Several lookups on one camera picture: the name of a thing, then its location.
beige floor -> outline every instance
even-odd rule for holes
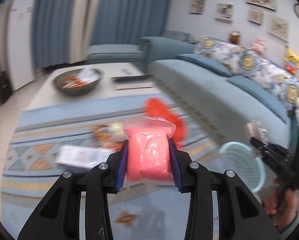
[[[16,91],[8,101],[0,107],[0,192],[5,156],[9,141],[23,111],[43,85],[49,75],[42,75],[27,86]],[[0,221],[2,221],[0,196]]]

dark bowl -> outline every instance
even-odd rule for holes
[[[99,71],[98,69],[93,69],[93,68],[91,69],[99,75],[98,80],[88,83],[86,85],[79,86],[79,87],[63,88],[65,85],[65,80],[64,80],[65,77],[72,76],[72,75],[78,75],[82,70],[83,70],[82,68],[70,70],[70,71],[62,73],[62,74],[58,75],[56,78],[54,78],[54,85],[57,88],[57,90],[65,95],[68,95],[68,96],[82,96],[82,95],[86,95],[87,93],[91,92],[97,86],[97,84],[103,77],[102,72]]]

pink clay packet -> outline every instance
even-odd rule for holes
[[[168,139],[176,126],[161,117],[135,117],[126,120],[128,136],[126,178],[128,183],[172,184]]]

table runner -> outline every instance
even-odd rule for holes
[[[94,99],[25,111],[13,134],[3,171],[3,224],[10,234],[17,238],[33,209],[64,171],[82,171],[55,163],[59,146],[99,147],[91,132],[93,126],[143,115],[144,101],[152,97],[163,99],[186,122],[188,134],[183,141],[184,150],[193,160],[217,148],[197,123],[165,94]],[[149,184],[138,184],[129,191],[124,188],[117,195],[109,195],[114,237],[179,239],[180,234],[185,234],[189,197],[189,194],[179,194],[174,186]],[[81,239],[85,239],[84,200],[83,193]],[[115,223],[125,213],[134,214],[131,225]]]

plush toy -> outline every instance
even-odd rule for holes
[[[251,43],[251,49],[261,56],[263,51],[267,50],[265,39],[256,38],[255,41]]]
[[[286,46],[286,57],[284,61],[285,69],[292,75],[295,75],[299,69],[299,56],[294,54],[288,46]]]

